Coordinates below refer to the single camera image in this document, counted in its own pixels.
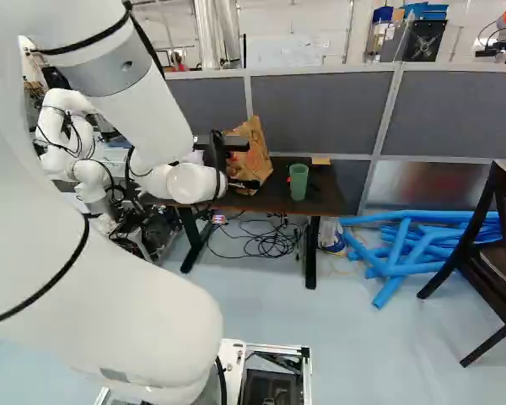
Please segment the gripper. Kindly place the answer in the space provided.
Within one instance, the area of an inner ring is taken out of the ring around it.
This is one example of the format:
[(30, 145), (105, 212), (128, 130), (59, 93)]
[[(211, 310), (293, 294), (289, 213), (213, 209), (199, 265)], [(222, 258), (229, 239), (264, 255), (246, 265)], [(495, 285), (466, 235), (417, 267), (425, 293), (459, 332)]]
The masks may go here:
[[(223, 174), (226, 174), (227, 160), (231, 158), (232, 153), (245, 153), (249, 150), (250, 143), (246, 136), (226, 135), (219, 130), (195, 136), (193, 141), (193, 151), (202, 153), (197, 165), (215, 169)], [(261, 183), (257, 180), (229, 180), (228, 186), (256, 191), (261, 188)]]

